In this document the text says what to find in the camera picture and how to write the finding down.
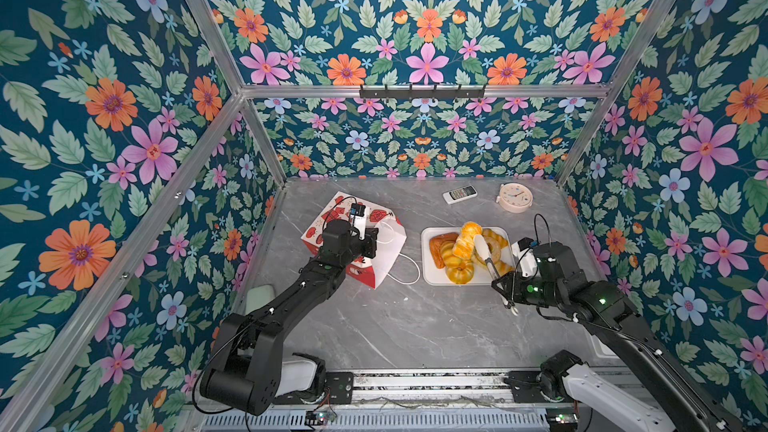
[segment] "clock face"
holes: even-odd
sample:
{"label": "clock face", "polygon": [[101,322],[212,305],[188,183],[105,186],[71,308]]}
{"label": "clock face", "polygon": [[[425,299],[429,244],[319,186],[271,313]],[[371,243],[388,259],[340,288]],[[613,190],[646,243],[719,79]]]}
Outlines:
{"label": "clock face", "polygon": [[507,184],[501,190],[502,200],[517,207],[528,207],[533,203],[533,195],[527,187],[519,184]]}

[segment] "white string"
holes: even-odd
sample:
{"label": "white string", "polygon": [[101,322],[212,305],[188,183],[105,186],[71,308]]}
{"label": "white string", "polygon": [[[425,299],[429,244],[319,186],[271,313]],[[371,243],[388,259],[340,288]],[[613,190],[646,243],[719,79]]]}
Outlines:
{"label": "white string", "polygon": [[400,254],[400,253],[398,253],[398,255],[402,255],[403,257],[407,258],[409,261],[413,262],[413,264],[416,266],[416,270],[418,271],[418,276],[416,277],[416,280],[415,280],[415,281],[413,281],[413,282],[402,282],[402,281],[398,280],[397,278],[395,278],[395,276],[393,276],[391,273],[389,274],[389,277],[392,277],[392,280],[393,280],[393,281],[395,281],[395,282],[397,282],[398,284],[403,284],[403,285],[414,285],[414,284],[415,284],[415,283],[417,283],[417,282],[418,282],[418,280],[419,280],[419,279],[422,277],[422,270],[420,269],[420,267],[418,266],[418,264],[416,263],[416,261],[415,261],[415,260],[413,260],[412,258],[410,258],[408,255],[405,255],[405,254]]}
{"label": "white string", "polygon": [[390,239],[389,239],[389,242],[381,242],[381,241],[377,240],[377,241],[376,241],[376,243],[377,243],[377,244],[381,244],[381,245],[385,245],[385,244],[389,244],[391,241],[395,240],[395,229],[394,229],[394,228],[392,228],[392,226],[390,226],[390,225],[389,225],[388,223],[386,223],[386,222],[379,222],[379,224],[383,224],[384,226],[387,226],[387,227],[389,227],[389,230],[391,230],[391,231],[392,231],[392,238],[390,238]]}

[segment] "white tray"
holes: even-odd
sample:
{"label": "white tray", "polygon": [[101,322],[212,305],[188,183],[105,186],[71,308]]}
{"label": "white tray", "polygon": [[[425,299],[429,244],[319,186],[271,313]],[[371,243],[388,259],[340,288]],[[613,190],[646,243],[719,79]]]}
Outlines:
{"label": "white tray", "polygon": [[[497,234],[504,237],[509,242],[509,236],[506,231],[500,227],[484,227],[490,228]],[[432,260],[432,254],[429,251],[429,239],[436,235],[448,234],[450,232],[459,233],[462,230],[461,227],[427,227],[422,231],[422,268],[424,270],[424,280],[430,285],[458,285],[454,284],[448,279],[445,268],[437,268],[435,261]],[[515,257],[520,256],[520,249],[517,243],[512,244],[512,249],[509,246],[504,247],[502,250],[502,262],[507,264],[515,264],[517,259],[513,261],[512,254]],[[464,285],[490,285],[491,273],[486,267],[475,265],[475,275],[472,280]]]}

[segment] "marble surface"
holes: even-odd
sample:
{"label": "marble surface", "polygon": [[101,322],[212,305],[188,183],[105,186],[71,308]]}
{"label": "marble surface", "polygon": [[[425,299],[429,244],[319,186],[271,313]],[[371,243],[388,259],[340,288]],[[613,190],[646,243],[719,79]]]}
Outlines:
{"label": "marble surface", "polygon": [[[506,182],[495,178],[289,182],[255,285],[272,284],[280,293],[296,280],[310,258],[300,237],[339,190],[391,208],[406,229],[402,253],[418,264],[424,228],[460,226],[473,220],[502,227],[516,241],[534,236],[533,217],[540,212],[552,228],[552,240],[571,247],[588,276],[598,279],[594,255],[554,182],[518,179],[534,196],[533,206],[522,214],[511,214],[494,203],[498,188]],[[446,204],[443,192],[467,185],[477,189],[478,197]],[[539,222],[539,234],[545,234]],[[400,257],[392,274],[410,282],[416,270]],[[433,286],[423,278],[414,285],[401,285],[387,278],[373,290],[347,277],[330,300],[293,329],[285,353],[316,355],[331,369],[538,367],[563,348],[592,365],[620,363],[597,358],[580,325],[546,321],[533,307],[520,309],[520,315],[513,316],[501,297],[485,286]]]}

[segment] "remote control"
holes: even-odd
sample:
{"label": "remote control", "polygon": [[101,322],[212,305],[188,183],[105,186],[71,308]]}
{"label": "remote control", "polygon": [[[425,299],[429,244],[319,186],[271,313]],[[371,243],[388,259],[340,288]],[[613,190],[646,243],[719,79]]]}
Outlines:
{"label": "remote control", "polygon": [[456,202],[461,202],[462,200],[467,200],[468,198],[477,197],[477,195],[478,192],[474,187],[466,186],[457,188],[456,190],[451,190],[450,192],[446,192],[442,195],[442,197],[446,200],[449,206],[452,206],[453,204],[456,204]]}

